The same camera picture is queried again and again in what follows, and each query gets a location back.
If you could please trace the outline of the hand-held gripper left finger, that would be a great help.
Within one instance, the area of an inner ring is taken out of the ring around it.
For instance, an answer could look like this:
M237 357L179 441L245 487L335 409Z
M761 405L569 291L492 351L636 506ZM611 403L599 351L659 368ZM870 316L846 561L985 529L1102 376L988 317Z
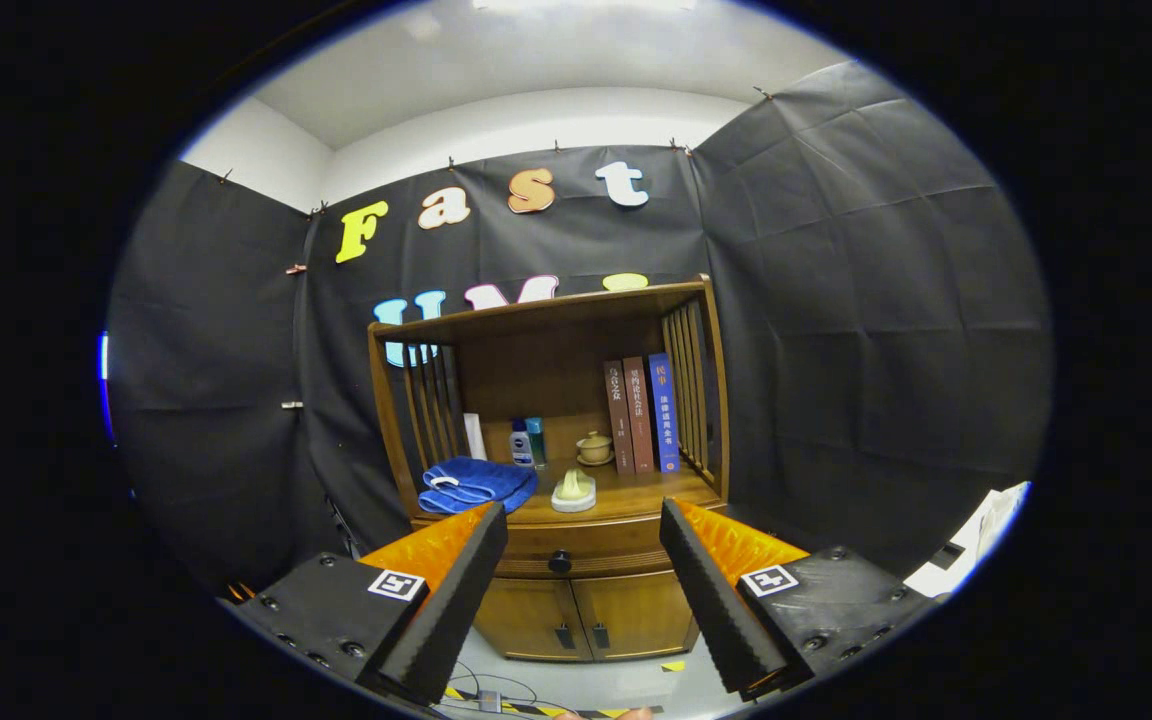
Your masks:
M442 702L507 543L488 502L351 559L320 553L227 609L334 682L407 706Z

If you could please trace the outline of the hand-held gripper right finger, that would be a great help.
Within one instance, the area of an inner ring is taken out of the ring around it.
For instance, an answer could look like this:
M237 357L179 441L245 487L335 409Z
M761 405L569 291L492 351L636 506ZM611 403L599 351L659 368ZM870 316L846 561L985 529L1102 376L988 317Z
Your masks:
M723 688L745 702L836 675L937 607L850 548L810 553L680 498L664 500L660 543Z

